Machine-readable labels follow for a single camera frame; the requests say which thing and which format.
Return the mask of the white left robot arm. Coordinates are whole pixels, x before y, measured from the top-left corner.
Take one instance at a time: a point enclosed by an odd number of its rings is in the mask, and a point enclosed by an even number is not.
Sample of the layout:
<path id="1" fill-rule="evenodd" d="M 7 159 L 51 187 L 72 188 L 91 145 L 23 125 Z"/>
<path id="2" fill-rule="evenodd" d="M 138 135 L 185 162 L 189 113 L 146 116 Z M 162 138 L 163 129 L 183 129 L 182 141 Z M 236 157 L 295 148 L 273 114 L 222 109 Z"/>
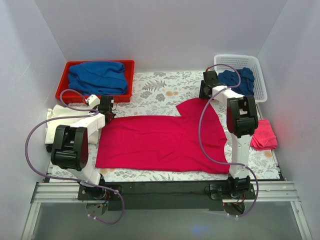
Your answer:
<path id="1" fill-rule="evenodd" d="M 91 107 L 98 114 L 83 118 L 70 126 L 58 125 L 51 150 L 52 164 L 72 173 L 84 187 L 84 192 L 95 200 L 103 199 L 107 191 L 102 175 L 88 163 L 89 137 L 98 136 L 99 130 L 114 119 L 113 105 L 114 97 L 103 95 L 100 102 Z"/>

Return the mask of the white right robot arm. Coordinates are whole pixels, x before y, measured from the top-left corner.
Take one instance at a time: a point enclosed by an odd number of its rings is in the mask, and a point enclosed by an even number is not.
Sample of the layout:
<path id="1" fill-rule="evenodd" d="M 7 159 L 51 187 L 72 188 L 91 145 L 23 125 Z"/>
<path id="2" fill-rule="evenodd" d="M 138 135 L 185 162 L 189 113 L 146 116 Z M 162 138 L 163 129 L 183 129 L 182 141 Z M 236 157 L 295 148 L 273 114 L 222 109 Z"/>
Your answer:
<path id="1" fill-rule="evenodd" d="M 226 106 L 226 125 L 232 139 L 231 162 L 218 162 L 206 153 L 202 138 L 201 128 L 207 103 L 202 110 L 198 124 L 198 140 L 204 155 L 212 162 L 228 166 L 228 178 L 226 180 L 209 185 L 207 193 L 213 200 L 221 200 L 224 197 L 231 199 L 245 198 L 246 194 L 254 195 L 248 167 L 250 143 L 255 130 L 258 128 L 258 115 L 255 98 L 251 95 L 237 94 L 232 90 L 233 86 L 223 85 L 218 81 L 218 74 L 214 70 L 203 72 L 199 97 L 218 100 Z"/>

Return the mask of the crimson red t shirt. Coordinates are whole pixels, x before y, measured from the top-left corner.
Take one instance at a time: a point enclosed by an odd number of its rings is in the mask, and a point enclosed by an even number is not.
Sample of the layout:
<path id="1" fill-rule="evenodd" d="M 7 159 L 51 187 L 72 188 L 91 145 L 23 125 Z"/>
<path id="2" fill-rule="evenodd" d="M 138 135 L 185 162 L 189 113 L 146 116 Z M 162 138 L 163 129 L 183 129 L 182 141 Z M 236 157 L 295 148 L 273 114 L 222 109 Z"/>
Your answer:
<path id="1" fill-rule="evenodd" d="M 226 174 L 228 166 L 209 160 L 201 150 L 198 127 L 207 101 L 200 98 L 177 105 L 179 116 L 141 115 L 114 119 L 100 135 L 96 168 Z M 220 119 L 208 106 L 201 140 L 212 159 L 226 163 L 227 137 Z"/>

